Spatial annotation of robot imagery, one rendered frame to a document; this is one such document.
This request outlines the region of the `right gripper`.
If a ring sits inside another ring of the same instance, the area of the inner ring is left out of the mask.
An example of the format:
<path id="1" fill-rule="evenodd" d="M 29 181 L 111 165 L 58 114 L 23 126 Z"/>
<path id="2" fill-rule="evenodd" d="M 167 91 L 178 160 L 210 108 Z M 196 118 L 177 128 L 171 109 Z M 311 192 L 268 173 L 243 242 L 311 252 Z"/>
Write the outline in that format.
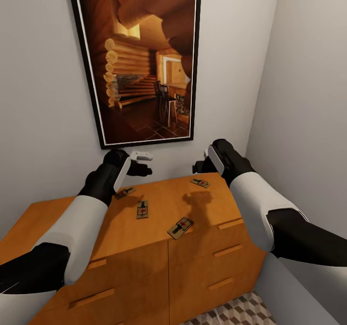
<path id="1" fill-rule="evenodd" d="M 192 166 L 192 172 L 195 174 L 198 173 L 214 173 L 217 172 L 217 169 L 210 167 L 206 162 L 207 158 L 204 161 L 197 161 L 195 165 Z"/>

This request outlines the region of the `mousetrap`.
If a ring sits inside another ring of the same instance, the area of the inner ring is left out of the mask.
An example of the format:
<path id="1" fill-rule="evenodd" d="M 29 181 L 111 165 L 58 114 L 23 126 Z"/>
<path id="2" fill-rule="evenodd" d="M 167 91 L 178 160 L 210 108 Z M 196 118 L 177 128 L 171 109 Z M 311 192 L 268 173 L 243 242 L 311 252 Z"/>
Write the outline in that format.
<path id="1" fill-rule="evenodd" d="M 148 200 L 138 201 L 136 219 L 148 218 Z"/>
<path id="2" fill-rule="evenodd" d="M 191 182 L 191 183 L 194 183 L 194 184 L 196 184 L 196 185 L 199 185 L 199 186 L 201 186 L 201 187 L 204 187 L 204 188 L 208 188 L 209 185 L 210 185 L 210 183 L 205 182 L 205 181 L 200 180 L 200 179 L 197 179 L 197 178 L 193 178 L 190 182 Z"/>
<path id="3" fill-rule="evenodd" d="M 114 196 L 119 200 L 119 199 L 121 199 L 121 198 L 135 192 L 135 191 L 136 191 L 136 189 L 133 186 L 131 186 L 131 187 L 128 187 L 124 190 L 118 191 L 117 194 Z"/>
<path id="4" fill-rule="evenodd" d="M 194 222 L 189 218 L 183 217 L 171 229 L 169 229 L 167 233 L 177 241 L 193 224 Z"/>

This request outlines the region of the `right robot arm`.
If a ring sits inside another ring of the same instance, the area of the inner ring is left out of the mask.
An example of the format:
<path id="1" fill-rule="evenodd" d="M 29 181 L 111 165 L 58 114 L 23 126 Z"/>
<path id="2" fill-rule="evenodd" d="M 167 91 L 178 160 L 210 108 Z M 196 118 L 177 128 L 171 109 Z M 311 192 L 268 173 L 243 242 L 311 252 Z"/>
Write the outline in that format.
<path id="1" fill-rule="evenodd" d="M 225 139 L 203 151 L 192 172 L 219 172 L 253 243 L 271 252 L 340 324 L 347 325 L 347 240 L 312 225 Z"/>

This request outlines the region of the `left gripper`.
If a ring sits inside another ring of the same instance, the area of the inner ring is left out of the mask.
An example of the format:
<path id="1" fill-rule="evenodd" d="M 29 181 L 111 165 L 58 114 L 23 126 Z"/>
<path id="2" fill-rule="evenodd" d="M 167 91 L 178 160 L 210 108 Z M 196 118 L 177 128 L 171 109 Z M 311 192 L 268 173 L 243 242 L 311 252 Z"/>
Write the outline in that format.
<path id="1" fill-rule="evenodd" d="M 146 177 L 147 175 L 152 174 L 152 169 L 147 167 L 146 164 L 140 164 L 134 161 L 134 170 L 127 174 L 128 176 L 143 176 Z"/>

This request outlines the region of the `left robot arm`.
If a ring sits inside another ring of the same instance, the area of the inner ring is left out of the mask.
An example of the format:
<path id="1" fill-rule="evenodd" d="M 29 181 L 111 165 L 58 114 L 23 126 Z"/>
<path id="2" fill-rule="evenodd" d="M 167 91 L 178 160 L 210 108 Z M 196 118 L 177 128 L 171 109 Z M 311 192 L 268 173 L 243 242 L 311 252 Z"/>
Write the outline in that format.
<path id="1" fill-rule="evenodd" d="M 137 151 L 130 156 L 111 149 L 31 252 L 0 265 L 0 325 L 27 325 L 63 286 L 82 276 L 112 197 L 125 176 L 152 174 L 139 160 L 152 161 L 153 156 Z"/>

